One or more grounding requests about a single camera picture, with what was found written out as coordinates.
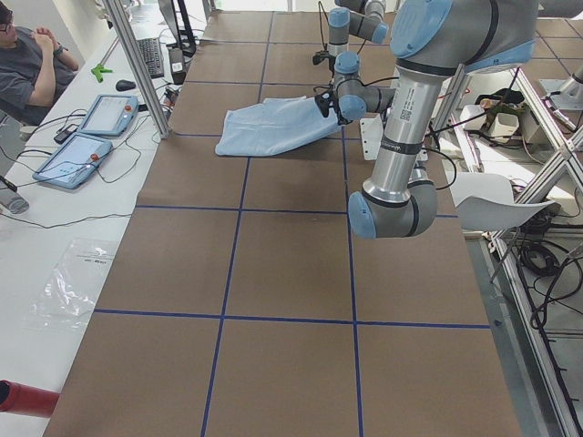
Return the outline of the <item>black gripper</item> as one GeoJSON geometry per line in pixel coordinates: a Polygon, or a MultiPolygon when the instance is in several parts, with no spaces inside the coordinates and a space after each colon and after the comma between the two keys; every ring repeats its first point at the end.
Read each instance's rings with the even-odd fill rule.
{"type": "Polygon", "coordinates": [[[320,94],[314,96],[314,102],[323,117],[327,118],[332,112],[336,115],[338,124],[348,124],[349,121],[342,115],[339,107],[339,99],[334,94],[332,88],[327,88],[320,94]]]}
{"type": "Polygon", "coordinates": [[[318,66],[322,62],[326,62],[328,69],[331,73],[335,71],[335,60],[336,57],[346,51],[346,44],[336,45],[332,43],[328,43],[323,50],[316,52],[312,56],[312,64],[314,66],[318,66]]]}

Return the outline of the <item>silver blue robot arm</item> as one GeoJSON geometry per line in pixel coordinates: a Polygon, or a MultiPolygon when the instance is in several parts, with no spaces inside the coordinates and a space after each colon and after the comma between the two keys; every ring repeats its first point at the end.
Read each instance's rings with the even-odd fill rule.
{"type": "Polygon", "coordinates": [[[315,98],[339,124],[367,113],[389,113],[373,174],[348,201],[353,232],[366,239],[412,237],[427,230],[437,211],[436,189],[417,155],[443,82],[459,66],[468,72],[502,71],[526,63],[534,50],[536,1],[407,1],[394,24],[383,1],[340,1],[328,15],[333,82],[315,98]],[[396,86],[361,81],[360,58],[349,36],[380,44],[391,39],[396,86]]]}
{"type": "Polygon", "coordinates": [[[315,66],[326,61],[331,73],[336,58],[349,50],[349,36],[381,44],[389,33],[389,25],[384,21],[385,1],[335,1],[335,4],[337,7],[328,14],[329,41],[312,56],[315,66]]]}

